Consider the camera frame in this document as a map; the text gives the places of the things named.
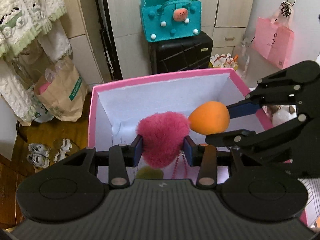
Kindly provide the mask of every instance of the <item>teal felt bag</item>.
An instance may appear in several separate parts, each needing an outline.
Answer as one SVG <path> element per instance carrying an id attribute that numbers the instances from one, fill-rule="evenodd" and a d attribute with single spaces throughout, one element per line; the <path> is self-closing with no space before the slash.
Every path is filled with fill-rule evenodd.
<path id="1" fill-rule="evenodd" d="M 140 16 L 148 42 L 198 35 L 201 2 L 198 0 L 141 0 Z"/>

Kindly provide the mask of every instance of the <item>pair of sneakers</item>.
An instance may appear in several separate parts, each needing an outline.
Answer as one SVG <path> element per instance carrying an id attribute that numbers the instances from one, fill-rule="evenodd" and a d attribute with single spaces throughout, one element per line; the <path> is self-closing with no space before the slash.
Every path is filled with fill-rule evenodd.
<path id="1" fill-rule="evenodd" d="M 49 152 L 51 148 L 40 143 L 30 143 L 28 150 L 31 152 L 27 155 L 29 163 L 39 168 L 48 168 L 50 165 Z"/>

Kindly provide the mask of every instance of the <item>green label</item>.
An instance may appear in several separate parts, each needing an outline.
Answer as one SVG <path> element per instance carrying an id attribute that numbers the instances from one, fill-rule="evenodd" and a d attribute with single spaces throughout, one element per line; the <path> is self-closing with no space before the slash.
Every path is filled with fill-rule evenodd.
<path id="1" fill-rule="evenodd" d="M 79 78 L 78 78 L 78 81 L 77 81 L 76 84 L 75 84 L 75 87 L 73 88 L 73 90 L 72 90 L 72 92 L 71 92 L 71 94 L 70 94 L 70 96 L 69 96 L 69 98 L 70 98 L 71 101 L 72 101 L 73 99 L 75 99 L 75 97 L 76 97 L 76 95 L 77 95 L 77 93 L 78 93 L 78 91 L 79 91 L 79 89 L 80 89 L 81 83 L 82 83 L 82 78 L 79 77 Z"/>

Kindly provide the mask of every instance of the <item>orange makeup sponge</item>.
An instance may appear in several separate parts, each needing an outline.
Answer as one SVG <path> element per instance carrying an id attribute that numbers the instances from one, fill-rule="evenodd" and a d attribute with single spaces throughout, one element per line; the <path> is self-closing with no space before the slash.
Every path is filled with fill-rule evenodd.
<path id="1" fill-rule="evenodd" d="M 227 107 L 223 103 L 215 101 L 209 101 L 199 106 L 188 119 L 191 130 L 202 135 L 224 132 L 230 123 Z"/>

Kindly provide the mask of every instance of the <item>pink paper bag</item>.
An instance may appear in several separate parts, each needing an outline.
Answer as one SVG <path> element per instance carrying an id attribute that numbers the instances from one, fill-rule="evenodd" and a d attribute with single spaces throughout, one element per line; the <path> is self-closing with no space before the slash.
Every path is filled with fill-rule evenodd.
<path id="1" fill-rule="evenodd" d="M 253 48 L 269 62 L 284 69 L 289 67 L 293 48 L 294 32 L 290 30 L 293 8 L 290 6 L 291 14 L 284 22 L 279 20 L 283 18 L 280 14 L 281 9 L 282 6 L 271 19 L 258 18 Z"/>

